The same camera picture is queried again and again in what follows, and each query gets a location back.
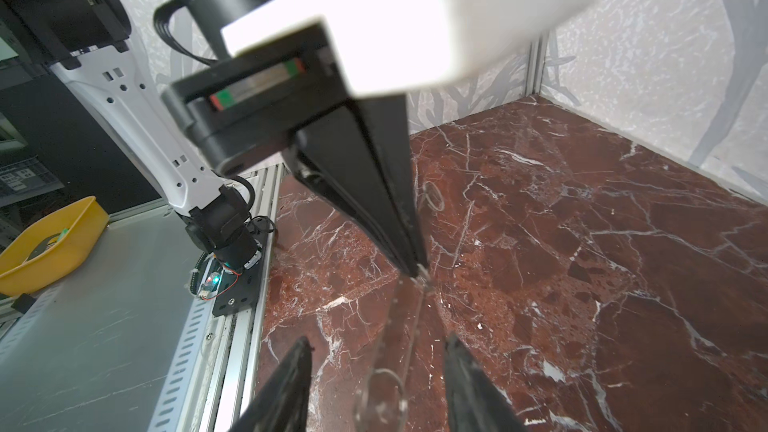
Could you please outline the yellow plastic tray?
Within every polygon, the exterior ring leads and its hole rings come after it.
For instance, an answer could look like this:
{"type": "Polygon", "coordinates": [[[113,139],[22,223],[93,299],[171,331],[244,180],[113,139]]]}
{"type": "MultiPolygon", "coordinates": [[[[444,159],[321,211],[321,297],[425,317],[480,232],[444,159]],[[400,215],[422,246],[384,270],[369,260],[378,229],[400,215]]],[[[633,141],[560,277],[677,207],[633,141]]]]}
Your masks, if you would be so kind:
{"type": "Polygon", "coordinates": [[[27,227],[1,253],[1,293],[32,294],[73,272],[89,256],[108,219],[89,196],[27,227]]]}

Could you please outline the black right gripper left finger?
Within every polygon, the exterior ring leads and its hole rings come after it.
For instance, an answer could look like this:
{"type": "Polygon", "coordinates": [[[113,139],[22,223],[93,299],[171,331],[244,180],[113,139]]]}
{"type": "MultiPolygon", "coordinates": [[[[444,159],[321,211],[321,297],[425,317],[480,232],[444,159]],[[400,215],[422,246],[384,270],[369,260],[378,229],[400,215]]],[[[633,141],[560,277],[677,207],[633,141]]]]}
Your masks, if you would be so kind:
{"type": "Polygon", "coordinates": [[[300,337],[229,432],[305,431],[312,351],[308,338],[300,337]]]}

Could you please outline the silver keyring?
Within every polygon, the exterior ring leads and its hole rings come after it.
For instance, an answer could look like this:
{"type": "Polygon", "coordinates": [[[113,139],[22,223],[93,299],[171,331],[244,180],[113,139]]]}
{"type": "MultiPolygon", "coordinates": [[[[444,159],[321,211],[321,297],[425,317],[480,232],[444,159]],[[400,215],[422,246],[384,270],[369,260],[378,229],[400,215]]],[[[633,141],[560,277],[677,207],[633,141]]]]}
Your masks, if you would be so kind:
{"type": "Polygon", "coordinates": [[[423,264],[418,264],[417,271],[418,273],[414,281],[418,286],[419,290],[424,295],[428,295],[433,290],[433,283],[432,283],[430,274],[428,272],[428,269],[423,264]]]}
{"type": "Polygon", "coordinates": [[[357,431],[402,431],[407,418],[405,383],[390,369],[375,368],[356,396],[357,431]]]}

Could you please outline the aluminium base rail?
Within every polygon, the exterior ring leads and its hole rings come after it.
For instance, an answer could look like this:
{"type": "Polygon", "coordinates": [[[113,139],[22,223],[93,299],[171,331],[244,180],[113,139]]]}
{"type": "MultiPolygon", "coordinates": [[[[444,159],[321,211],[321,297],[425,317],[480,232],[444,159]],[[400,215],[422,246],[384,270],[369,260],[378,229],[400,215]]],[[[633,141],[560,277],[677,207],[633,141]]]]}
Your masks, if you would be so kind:
{"type": "Polygon", "coordinates": [[[165,382],[151,416],[150,431],[228,431],[245,412],[253,387],[263,331],[280,184],[286,169],[273,165],[248,178],[256,192],[252,213],[270,219],[260,274],[241,277],[252,302],[228,316],[219,304],[195,299],[182,328],[165,382]]]}

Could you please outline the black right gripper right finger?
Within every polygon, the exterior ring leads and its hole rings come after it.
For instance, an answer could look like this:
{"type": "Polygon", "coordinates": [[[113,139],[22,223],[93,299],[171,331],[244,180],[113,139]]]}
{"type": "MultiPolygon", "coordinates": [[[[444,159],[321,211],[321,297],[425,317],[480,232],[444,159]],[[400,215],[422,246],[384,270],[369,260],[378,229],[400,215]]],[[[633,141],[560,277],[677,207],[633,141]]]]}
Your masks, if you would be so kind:
{"type": "Polygon", "coordinates": [[[443,376],[451,432],[527,430],[456,335],[445,342],[443,376]]]}

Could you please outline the aluminium frame post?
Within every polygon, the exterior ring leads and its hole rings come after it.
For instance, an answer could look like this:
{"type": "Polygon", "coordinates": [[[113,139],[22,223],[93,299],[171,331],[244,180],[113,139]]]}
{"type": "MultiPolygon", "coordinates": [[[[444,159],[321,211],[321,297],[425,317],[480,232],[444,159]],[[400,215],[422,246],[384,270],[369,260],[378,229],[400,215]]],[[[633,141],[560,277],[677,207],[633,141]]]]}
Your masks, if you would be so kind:
{"type": "Polygon", "coordinates": [[[539,94],[541,92],[548,41],[549,32],[545,31],[536,39],[534,39],[530,44],[525,77],[525,96],[539,94]]]}

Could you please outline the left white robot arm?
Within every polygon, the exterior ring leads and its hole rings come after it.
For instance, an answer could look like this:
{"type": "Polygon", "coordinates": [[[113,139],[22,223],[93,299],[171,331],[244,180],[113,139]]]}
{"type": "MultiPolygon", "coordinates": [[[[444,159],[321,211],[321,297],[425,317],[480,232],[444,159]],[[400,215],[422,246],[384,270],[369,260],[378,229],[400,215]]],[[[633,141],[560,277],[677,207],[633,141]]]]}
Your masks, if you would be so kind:
{"type": "Polygon", "coordinates": [[[263,249],[253,199],[231,187],[280,154],[293,176],[348,216],[402,273],[429,260],[411,188],[401,95],[355,98],[324,30],[308,26],[238,57],[221,29],[268,0],[169,0],[154,14],[173,50],[172,15],[188,9],[213,49],[203,69],[156,92],[120,0],[1,0],[4,85],[52,72],[154,181],[192,241],[239,275],[263,249]]]}

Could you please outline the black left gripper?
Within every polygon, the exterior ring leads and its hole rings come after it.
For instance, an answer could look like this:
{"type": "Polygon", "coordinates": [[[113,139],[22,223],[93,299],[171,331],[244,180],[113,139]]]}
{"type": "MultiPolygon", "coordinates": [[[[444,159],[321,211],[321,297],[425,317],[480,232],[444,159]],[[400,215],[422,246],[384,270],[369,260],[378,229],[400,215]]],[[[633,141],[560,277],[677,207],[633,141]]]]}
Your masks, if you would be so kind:
{"type": "Polygon", "coordinates": [[[406,97],[348,97],[319,25],[220,60],[161,95],[216,174],[231,177],[283,150],[297,181],[416,278],[428,268],[428,254],[416,210],[406,97]],[[296,146],[287,148],[295,133],[296,146]]]}

